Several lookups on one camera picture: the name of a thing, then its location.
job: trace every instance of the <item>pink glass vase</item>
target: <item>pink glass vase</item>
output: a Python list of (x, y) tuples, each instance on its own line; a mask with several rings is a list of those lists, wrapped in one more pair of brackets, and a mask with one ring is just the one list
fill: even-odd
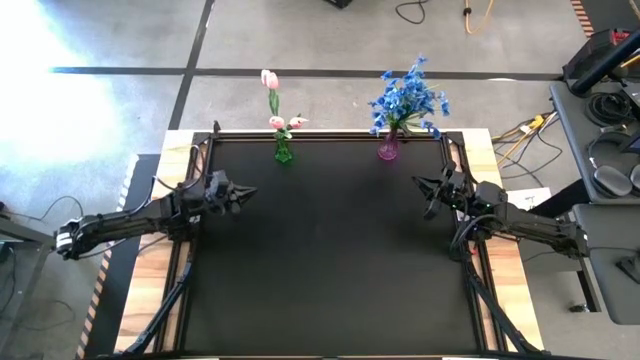
[(384, 141), (378, 147), (378, 156), (382, 160), (391, 161), (398, 156), (398, 129), (390, 129)]

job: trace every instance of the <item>green glass vase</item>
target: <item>green glass vase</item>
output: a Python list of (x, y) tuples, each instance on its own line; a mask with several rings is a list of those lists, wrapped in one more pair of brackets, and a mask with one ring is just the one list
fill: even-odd
[(285, 164), (293, 159), (293, 154), (289, 150), (289, 143), (285, 138), (276, 139), (276, 160)]

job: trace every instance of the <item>black tabletop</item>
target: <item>black tabletop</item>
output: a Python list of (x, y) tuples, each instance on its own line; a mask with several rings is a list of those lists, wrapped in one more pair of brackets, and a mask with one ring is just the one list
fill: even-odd
[[(619, 92), (622, 87), (618, 83), (602, 83), (593, 87), (593, 92)], [(629, 84), (627, 90), (631, 93), (640, 92), (640, 85)], [(564, 127), (567, 140), (576, 160), (576, 165), (580, 175), (584, 180), (584, 185), (589, 194), (591, 202), (595, 204), (637, 204), (640, 205), (640, 198), (628, 195), (622, 198), (607, 198), (600, 194), (590, 179), (595, 168), (589, 161), (587, 148), (589, 144), (600, 134), (599, 127), (593, 124), (585, 115), (585, 106), (588, 98), (581, 98), (573, 95), (565, 83), (554, 83), (551, 85), (551, 97), (553, 104), (558, 111), (558, 115)], [(637, 124), (633, 124), (632, 129), (637, 129)], [(639, 162), (638, 155), (621, 154), (613, 144), (599, 144), (594, 149), (597, 156), (598, 165), (610, 165), (622, 173), (627, 174)]]
[(216, 355), (412, 355), (476, 351), (453, 213), (421, 218), (412, 175), (437, 177), (443, 145), (223, 143), (215, 168), (259, 188), (197, 243), (185, 349)]
[(637, 206), (576, 205), (578, 224), (586, 231), (589, 258), (611, 319), (621, 325), (640, 325), (640, 285), (619, 270), (615, 263), (640, 249), (640, 219)]

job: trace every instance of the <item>headphones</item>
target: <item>headphones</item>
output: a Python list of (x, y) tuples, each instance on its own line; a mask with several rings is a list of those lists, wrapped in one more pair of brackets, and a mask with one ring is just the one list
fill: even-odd
[(609, 197), (624, 197), (629, 194), (640, 196), (640, 164), (631, 169), (629, 175), (624, 175), (620, 170), (609, 165), (596, 165), (593, 157), (593, 148), (596, 144), (611, 143), (621, 145), (629, 139), (629, 135), (621, 132), (604, 132), (593, 140), (587, 149), (589, 161), (596, 169), (593, 172), (591, 182), (601, 194)]

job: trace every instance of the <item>blue flower bouquet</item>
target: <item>blue flower bouquet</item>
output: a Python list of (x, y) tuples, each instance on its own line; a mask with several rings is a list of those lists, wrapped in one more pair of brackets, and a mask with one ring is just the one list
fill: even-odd
[(444, 116), (450, 114), (449, 101), (444, 91), (436, 94), (432, 90), (436, 86), (429, 87), (424, 80), (424, 72), (420, 67), (425, 62), (427, 59), (418, 57), (411, 70), (402, 78), (392, 78), (391, 71), (385, 72), (381, 77), (387, 81), (384, 95), (369, 103), (373, 108), (373, 127), (370, 133), (379, 136), (380, 130), (389, 126), (389, 133), (378, 148), (378, 156), (384, 160), (393, 160), (398, 155), (398, 130), (409, 136), (411, 127), (421, 128), (439, 138), (440, 131), (425, 116), (435, 115), (436, 111), (441, 111)]

